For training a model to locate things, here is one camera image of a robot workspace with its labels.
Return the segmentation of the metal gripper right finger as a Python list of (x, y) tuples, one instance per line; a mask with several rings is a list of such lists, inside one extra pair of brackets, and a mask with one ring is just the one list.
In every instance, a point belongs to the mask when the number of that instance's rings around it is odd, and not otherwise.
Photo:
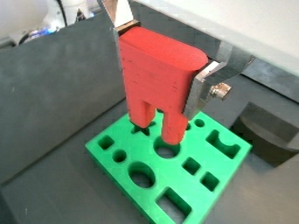
[(215, 60), (199, 71), (191, 83), (191, 89), (183, 108), (183, 115), (191, 120), (206, 106), (210, 99), (226, 100), (231, 86), (226, 80), (243, 73), (255, 56), (222, 41)]

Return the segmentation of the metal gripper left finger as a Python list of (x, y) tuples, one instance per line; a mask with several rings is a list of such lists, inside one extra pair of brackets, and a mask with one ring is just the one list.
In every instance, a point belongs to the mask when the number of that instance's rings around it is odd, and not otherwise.
[(134, 27), (140, 25), (135, 19), (128, 0), (97, 0), (100, 8), (105, 11), (112, 27), (113, 44), (116, 47), (116, 64), (121, 68), (119, 38)]

